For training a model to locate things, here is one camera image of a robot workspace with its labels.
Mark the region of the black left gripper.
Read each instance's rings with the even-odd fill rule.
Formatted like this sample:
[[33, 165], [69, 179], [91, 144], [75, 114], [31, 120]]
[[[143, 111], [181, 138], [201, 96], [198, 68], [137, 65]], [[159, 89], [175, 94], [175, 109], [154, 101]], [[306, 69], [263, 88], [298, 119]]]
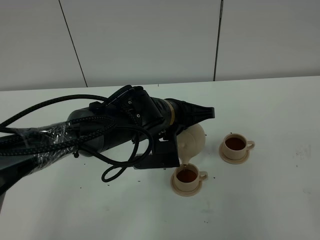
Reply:
[[180, 125], [188, 128], [215, 118], [213, 107], [204, 107], [173, 98], [150, 97], [142, 86], [124, 86], [109, 97], [110, 116], [118, 126], [138, 126], [153, 136], [179, 134]]

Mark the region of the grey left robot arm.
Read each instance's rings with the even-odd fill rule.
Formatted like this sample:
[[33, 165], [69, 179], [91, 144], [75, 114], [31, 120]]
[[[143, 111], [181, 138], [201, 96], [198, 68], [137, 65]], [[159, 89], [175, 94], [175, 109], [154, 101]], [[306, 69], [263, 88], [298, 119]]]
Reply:
[[[76, 99], [90, 105], [73, 111], [64, 122], [38, 128], [10, 124], [46, 106]], [[164, 169], [179, 166], [177, 136], [213, 119], [213, 107], [150, 97], [141, 86], [126, 85], [103, 97], [67, 95], [33, 105], [2, 122], [0, 192], [58, 160], [73, 155], [96, 157], [122, 174], [127, 168]]]

